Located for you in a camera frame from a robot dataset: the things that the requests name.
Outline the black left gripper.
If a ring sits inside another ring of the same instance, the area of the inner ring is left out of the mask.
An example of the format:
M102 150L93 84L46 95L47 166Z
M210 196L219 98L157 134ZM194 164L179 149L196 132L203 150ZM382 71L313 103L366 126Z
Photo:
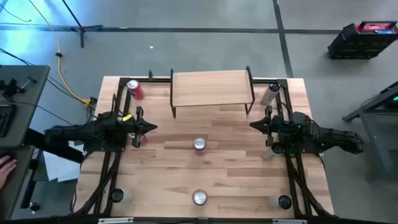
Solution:
M156 124L149 123L144 119L141 119L143 115L143 109L141 106L136 107L136 116L129 118L124 122L124 130L128 133L132 139L132 146L139 148L141 144L141 134L146 134L150 131L157 129Z

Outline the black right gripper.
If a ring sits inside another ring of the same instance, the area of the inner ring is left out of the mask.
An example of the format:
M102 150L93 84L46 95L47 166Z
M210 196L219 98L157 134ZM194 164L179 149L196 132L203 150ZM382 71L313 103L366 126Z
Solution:
M272 133L279 132L278 125L281 122L282 122L282 116L279 114L272 116L272 106L268 105L266 107L266 117L260 119L259 121L251 122L250 127L260 131L261 133L266 133L268 127L266 146L272 146L274 143L274 138L272 137Z

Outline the red Fanta soda can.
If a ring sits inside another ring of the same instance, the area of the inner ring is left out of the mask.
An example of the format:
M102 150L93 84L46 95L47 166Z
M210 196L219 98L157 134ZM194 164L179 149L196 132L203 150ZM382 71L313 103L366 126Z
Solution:
M144 99L144 92L142 90L141 84L137 80L130 80L126 83L126 85L135 100Z
M206 140L203 138L196 138L193 141L193 148L196 154L204 154L206 152Z
M208 200L208 194L203 189L197 189L192 195L193 203L195 205L204 205Z
M145 135L129 133L129 137L132 139L132 146L135 148L139 148L147 144L147 138Z

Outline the white Celsius slim can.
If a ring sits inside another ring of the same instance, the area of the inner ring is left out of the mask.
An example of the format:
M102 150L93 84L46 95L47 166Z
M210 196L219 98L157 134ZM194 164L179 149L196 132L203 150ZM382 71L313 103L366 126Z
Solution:
M280 87L278 84L270 83L261 98L261 104L262 105L270 104L272 100L275 98L275 96L278 94L279 89Z
M268 201L269 207L272 209L288 210L292 206L292 199L286 194L271 196Z
M131 203L133 192L130 189L114 189L111 193L111 200L114 203Z
M272 160L274 157L280 156L283 151L283 145L281 145L279 142L275 142L269 149L264 151L262 158L266 161Z

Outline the wooden shelf black metal legs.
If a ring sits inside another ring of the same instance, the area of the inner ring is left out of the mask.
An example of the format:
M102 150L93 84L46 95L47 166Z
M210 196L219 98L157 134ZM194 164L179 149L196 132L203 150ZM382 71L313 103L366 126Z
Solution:
M251 68L206 72L170 71L170 107L244 105L249 114L256 100Z

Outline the black diagonal support beam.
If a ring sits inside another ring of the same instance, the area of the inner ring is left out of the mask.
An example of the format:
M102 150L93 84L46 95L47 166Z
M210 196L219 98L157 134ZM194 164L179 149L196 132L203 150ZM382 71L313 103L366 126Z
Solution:
M79 164L83 162L84 155L81 151L70 147L68 143L50 142L45 134L33 129L27 130L23 143L25 145L35 146L37 149L49 152L69 161Z

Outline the white paper sheets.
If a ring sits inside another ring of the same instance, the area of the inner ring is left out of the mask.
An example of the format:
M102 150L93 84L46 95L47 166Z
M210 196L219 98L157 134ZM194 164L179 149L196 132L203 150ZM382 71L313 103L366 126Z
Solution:
M49 152L44 152L45 168L49 181L64 182L80 176L80 163L63 159Z

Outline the black tripod stand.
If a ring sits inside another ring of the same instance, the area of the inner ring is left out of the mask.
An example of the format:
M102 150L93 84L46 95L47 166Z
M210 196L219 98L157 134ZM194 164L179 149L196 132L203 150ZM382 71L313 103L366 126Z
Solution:
M85 47L85 33L88 30L99 30L102 29L104 26L103 25L93 25L93 26L83 26L76 15L73 13L73 11L70 9L69 5L67 4L66 0L62 0L63 5L67 8L68 12L71 14L73 20L76 22L77 26L76 27L70 27L72 31L78 32L80 35L80 47L83 49Z

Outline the black crate with red lid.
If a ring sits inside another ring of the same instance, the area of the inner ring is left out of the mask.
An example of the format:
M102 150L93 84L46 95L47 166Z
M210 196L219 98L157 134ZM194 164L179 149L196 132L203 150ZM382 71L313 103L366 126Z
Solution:
M398 40L398 21L362 21L343 28L328 46L331 59L370 60Z

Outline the black desk clamp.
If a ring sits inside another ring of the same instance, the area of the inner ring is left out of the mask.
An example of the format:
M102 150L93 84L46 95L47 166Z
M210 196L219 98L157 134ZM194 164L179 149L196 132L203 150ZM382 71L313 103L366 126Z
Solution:
M17 93L25 93L27 87L31 84L36 84L37 81L29 77L29 81L22 86L17 85L17 80L12 78L8 84L4 80L0 80L0 91L3 91L2 96L11 101L11 98Z

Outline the black keyboard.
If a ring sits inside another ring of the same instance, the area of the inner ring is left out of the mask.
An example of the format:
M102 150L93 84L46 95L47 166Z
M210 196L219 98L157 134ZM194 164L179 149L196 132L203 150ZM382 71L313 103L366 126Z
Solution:
M16 105L0 105L0 138L6 137L16 113Z

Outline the person's hand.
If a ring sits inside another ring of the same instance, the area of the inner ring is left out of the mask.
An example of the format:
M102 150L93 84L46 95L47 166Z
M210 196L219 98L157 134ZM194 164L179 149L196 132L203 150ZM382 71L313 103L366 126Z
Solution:
M16 168L17 161L10 156L0 158L0 190L5 186L9 174Z

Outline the black aluminium table frame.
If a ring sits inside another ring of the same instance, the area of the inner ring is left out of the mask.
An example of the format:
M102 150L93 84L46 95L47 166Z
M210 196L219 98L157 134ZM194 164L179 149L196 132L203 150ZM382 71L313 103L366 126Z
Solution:
M97 200L95 211L115 217L292 218L294 210L272 209L269 197L295 195L296 207L313 213L300 189L291 190L284 157L265 161L265 137L249 126L263 117L255 103L249 114L242 105L170 108L168 78L142 79L146 94L140 102L145 119L157 125L148 143L127 144L118 175ZM206 152L196 154L193 141L206 140ZM114 189L130 189L131 203L114 203ZM208 194L195 205L197 189Z

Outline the grey metal frame desk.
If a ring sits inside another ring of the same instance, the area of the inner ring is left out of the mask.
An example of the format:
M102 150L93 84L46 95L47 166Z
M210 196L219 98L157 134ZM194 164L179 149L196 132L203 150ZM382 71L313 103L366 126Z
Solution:
M343 120L349 123L356 118L369 139L369 178L398 180L398 81L364 101Z

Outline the silver edge bracket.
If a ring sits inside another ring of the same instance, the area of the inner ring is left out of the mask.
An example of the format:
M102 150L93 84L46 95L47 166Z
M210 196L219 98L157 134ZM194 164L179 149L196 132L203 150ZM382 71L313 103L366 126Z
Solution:
M100 218L98 224L128 224L134 223L133 218L122 217L122 218Z
M308 224L306 220L272 219L272 224Z

